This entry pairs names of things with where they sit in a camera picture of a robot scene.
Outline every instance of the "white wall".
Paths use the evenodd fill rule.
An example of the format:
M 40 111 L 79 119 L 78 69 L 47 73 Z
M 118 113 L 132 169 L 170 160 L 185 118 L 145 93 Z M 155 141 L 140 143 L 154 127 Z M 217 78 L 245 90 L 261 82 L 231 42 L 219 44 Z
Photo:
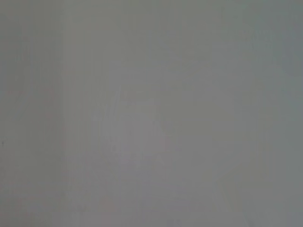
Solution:
M 64 227 L 302 225 L 298 1 L 49 5 L 17 17 L 45 76 L 4 134 L 12 198 Z

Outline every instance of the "wall surface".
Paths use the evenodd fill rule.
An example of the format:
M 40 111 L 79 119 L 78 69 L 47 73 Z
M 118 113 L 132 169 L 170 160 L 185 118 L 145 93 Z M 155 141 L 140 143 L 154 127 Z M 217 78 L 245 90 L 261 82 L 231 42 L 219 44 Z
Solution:
M 302 226 L 299 1 L 1 4 L 34 76 L 2 117 L 0 227 Z
M 62 3 L 0 1 L 0 227 L 60 226 Z

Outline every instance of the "gray wall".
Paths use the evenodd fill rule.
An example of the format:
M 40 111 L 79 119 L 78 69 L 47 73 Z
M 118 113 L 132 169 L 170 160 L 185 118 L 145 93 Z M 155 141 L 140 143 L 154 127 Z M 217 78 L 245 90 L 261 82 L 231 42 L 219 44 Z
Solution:
M 66 188 L 62 3 L 0 2 L 0 226 L 59 226 Z
M 31 32 L 37 75 L 1 130 L 8 217 L 302 225 L 301 3 L 42 2 L 7 1 Z

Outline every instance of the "plain gray background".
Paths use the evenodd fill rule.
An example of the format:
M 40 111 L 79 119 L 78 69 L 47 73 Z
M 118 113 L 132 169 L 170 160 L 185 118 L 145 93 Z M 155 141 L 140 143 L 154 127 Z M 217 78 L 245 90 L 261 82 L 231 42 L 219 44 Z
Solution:
M 0 227 L 301 226 L 302 11 L 2 1 Z

